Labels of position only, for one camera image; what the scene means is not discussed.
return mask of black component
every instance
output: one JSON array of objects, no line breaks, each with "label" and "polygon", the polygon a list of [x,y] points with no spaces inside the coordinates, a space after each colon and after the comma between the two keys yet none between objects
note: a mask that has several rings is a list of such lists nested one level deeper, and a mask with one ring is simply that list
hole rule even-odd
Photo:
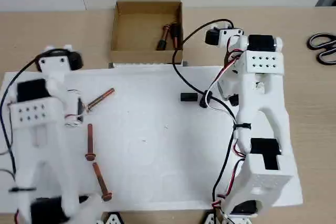
[{"label": "black component", "polygon": [[251,138],[251,153],[262,154],[266,170],[278,170],[277,155],[281,155],[275,138]]},{"label": "black component", "polygon": [[220,29],[214,27],[206,32],[205,43],[212,46],[218,46]]},{"label": "black component", "polygon": [[25,81],[17,84],[17,102],[31,101],[49,96],[45,79]]},{"label": "black component", "polygon": [[181,93],[181,102],[197,102],[197,93]]},{"label": "black component", "polygon": [[235,131],[237,128],[246,128],[246,129],[250,129],[250,130],[252,129],[250,123],[242,123],[242,124],[237,123],[237,124],[234,124],[233,125],[233,130]]},{"label": "black component", "polygon": [[123,221],[123,219],[121,218],[121,215],[120,215],[119,212],[108,212],[108,213],[106,214],[106,216],[104,217],[103,222],[106,223],[106,222],[108,221],[108,219],[110,218],[111,215],[117,215],[117,217],[118,217],[120,223],[121,223],[121,224],[124,224],[124,223],[125,223],[125,222]]},{"label": "black component", "polygon": [[232,215],[253,215],[258,211],[257,202],[255,200],[248,200],[235,206],[232,210]]},{"label": "black component", "polygon": [[[88,196],[79,196],[79,203],[88,199]],[[67,222],[67,217],[61,205],[61,197],[56,198],[38,198],[30,206],[32,224],[60,224]]]},{"label": "black component", "polygon": [[179,36],[180,36],[181,25],[178,23],[172,23],[170,25],[170,35],[173,40],[173,47],[178,48]]},{"label": "black component", "polygon": [[239,105],[239,96],[238,96],[238,94],[231,95],[229,97],[229,101],[230,101],[230,103],[231,103],[231,105],[233,107],[238,106]]},{"label": "black component", "polygon": [[[201,98],[201,100],[199,101],[199,105],[200,105],[202,108],[205,108],[205,109],[207,108],[206,103],[205,103],[205,95],[206,95],[206,92],[207,92],[207,90],[204,91],[204,94],[202,95],[202,98]],[[209,91],[208,97],[207,97],[207,99],[206,99],[206,101],[207,101],[208,104],[210,103],[210,99],[211,99],[211,97],[212,97],[212,92]]]},{"label": "black component", "polygon": [[39,72],[41,72],[41,67],[39,65],[38,60],[42,57],[56,57],[56,56],[66,56],[68,57],[69,65],[71,70],[78,70],[83,67],[83,60],[79,53],[72,52],[67,49],[62,48],[55,48],[46,52],[43,52],[42,54],[36,56],[36,68]]},{"label": "black component", "polygon": [[275,42],[273,36],[259,34],[249,35],[247,50],[275,52]]},{"label": "black component", "polygon": [[[77,114],[78,115],[82,115],[83,111],[84,111],[84,105],[83,102],[80,98],[78,98],[78,110],[77,110]],[[78,121],[83,122],[83,116],[80,116],[77,118]]]},{"label": "black component", "polygon": [[36,187],[12,187],[8,190],[9,193],[18,193],[20,191],[36,191]]},{"label": "black component", "polygon": [[156,47],[156,50],[157,51],[166,50],[166,45],[167,45],[167,41],[165,41],[164,39],[160,39],[158,46]]}]

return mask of black connector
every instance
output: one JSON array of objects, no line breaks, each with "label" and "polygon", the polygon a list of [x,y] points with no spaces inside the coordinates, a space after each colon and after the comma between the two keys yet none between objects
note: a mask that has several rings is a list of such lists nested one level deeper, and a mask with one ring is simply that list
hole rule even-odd
[{"label": "black connector", "polygon": [[206,32],[205,43],[212,46],[218,46],[220,29],[214,27]]},{"label": "black connector", "polygon": [[181,102],[197,102],[197,93],[181,93]]},{"label": "black connector", "polygon": [[243,202],[232,210],[232,215],[253,215],[258,212],[257,202],[255,200],[248,200]]},{"label": "black connector", "polygon": [[[204,95],[202,96],[201,100],[199,101],[200,107],[202,107],[204,109],[207,108],[207,105],[205,103],[205,94],[206,94],[206,92],[207,92],[207,90],[204,91]],[[207,101],[208,104],[210,103],[211,96],[212,96],[212,92],[209,91],[208,97],[206,99],[206,101]]]},{"label": "black connector", "polygon": [[231,95],[229,97],[229,101],[230,101],[230,103],[231,103],[231,105],[233,107],[238,106],[239,105],[239,96],[238,96],[238,94]]}]

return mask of white wire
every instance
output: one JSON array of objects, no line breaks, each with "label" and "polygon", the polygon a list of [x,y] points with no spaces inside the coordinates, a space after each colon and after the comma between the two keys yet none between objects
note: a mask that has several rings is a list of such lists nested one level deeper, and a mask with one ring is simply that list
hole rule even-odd
[{"label": "white wire", "polygon": [[215,111],[220,111],[220,112],[224,112],[225,114],[227,114],[228,116],[230,116],[230,118],[232,119],[232,121],[236,124],[237,121],[236,119],[227,111],[227,110],[223,110],[223,109],[219,109],[219,108],[215,108],[215,107],[212,107],[208,104],[208,101],[207,101],[207,97],[209,95],[209,92],[210,90],[212,89],[212,87],[218,82],[218,80],[222,77],[222,75],[236,62],[237,59],[234,59],[232,60],[226,67],[225,69],[223,70],[222,73],[220,73],[220,75],[211,83],[210,87],[208,88],[208,90],[206,91],[205,93],[205,104],[208,108],[212,109],[212,110],[215,110]]}]

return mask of cable tie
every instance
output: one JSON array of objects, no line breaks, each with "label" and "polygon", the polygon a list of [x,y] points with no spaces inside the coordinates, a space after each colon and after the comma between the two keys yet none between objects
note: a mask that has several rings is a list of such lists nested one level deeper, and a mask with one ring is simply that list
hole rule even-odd
[{"label": "cable tie", "polygon": [[36,191],[36,187],[12,187],[8,190],[9,193],[18,193],[20,191]]},{"label": "cable tie", "polygon": [[251,130],[251,124],[250,123],[234,124],[233,130],[235,131],[237,128],[246,128]]}]

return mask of black scissor handle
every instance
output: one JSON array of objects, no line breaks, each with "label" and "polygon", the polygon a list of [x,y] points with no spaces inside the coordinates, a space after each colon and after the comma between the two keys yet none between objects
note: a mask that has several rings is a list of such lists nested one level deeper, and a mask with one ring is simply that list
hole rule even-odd
[{"label": "black scissor handle", "polygon": [[316,55],[316,59],[319,63],[326,65],[326,66],[331,66],[331,65],[336,65],[336,60],[324,60],[323,57],[326,55],[330,55],[333,53],[336,53],[336,47],[330,47],[324,52],[321,52],[320,54]]},{"label": "black scissor handle", "polygon": [[[328,38],[330,40],[327,42],[320,43],[320,44],[314,44],[313,42],[317,38]],[[328,48],[332,48],[333,45],[336,45],[336,36],[333,34],[327,34],[327,33],[314,34],[307,40],[307,47],[310,50],[318,50],[321,48],[328,49]]]}]

